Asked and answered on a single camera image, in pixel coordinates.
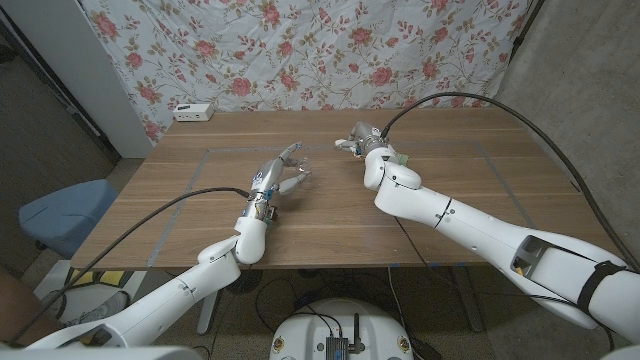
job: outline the floral curtain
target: floral curtain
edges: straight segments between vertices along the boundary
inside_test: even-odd
[[[178,103],[400,108],[495,95],[531,0],[80,0],[156,143]],[[481,106],[434,99],[426,106]]]

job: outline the person's arm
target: person's arm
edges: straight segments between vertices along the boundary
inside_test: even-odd
[[[42,303],[31,289],[0,267],[0,341],[8,341],[41,308]],[[18,344],[30,345],[63,327],[45,314],[20,337]]]

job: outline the wooden table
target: wooden table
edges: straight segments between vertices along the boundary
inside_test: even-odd
[[[274,196],[279,218],[254,268],[420,266],[394,219],[363,186],[364,161],[333,150],[356,121],[383,127],[397,110],[215,114],[209,122],[176,123],[145,160],[73,257],[82,267],[127,228],[191,190],[249,189],[265,161],[302,140],[311,180],[288,197]],[[563,233],[619,254],[584,197],[499,109],[414,110],[390,132],[423,185],[497,218]],[[125,239],[99,269],[184,268],[207,245],[235,234],[245,207],[234,193],[204,194],[167,209]],[[425,225],[403,221],[422,256],[442,265],[483,260]]]

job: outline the white wall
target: white wall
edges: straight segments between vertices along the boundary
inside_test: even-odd
[[[40,55],[126,158],[152,149],[107,54],[74,0],[0,0]]]

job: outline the robotic arm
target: robotic arm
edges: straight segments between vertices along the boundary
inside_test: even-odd
[[[205,248],[198,255],[197,265],[122,312],[62,329],[27,349],[55,349],[82,344],[118,347],[151,344],[198,301],[235,281],[240,276],[237,262],[254,264],[262,258],[267,225],[277,218],[276,208],[269,205],[273,193],[288,194],[311,175],[310,171],[303,171],[296,177],[277,183],[285,167],[301,164],[289,158],[300,145],[289,146],[277,158],[266,162],[253,177],[247,207],[234,227],[239,235]]]
[[[608,326],[640,343],[640,275],[617,256],[585,241],[512,225],[421,185],[399,164],[380,131],[358,122],[336,147],[365,157],[364,185],[377,191],[376,206],[393,216],[435,228],[478,254],[556,315],[582,326]]]

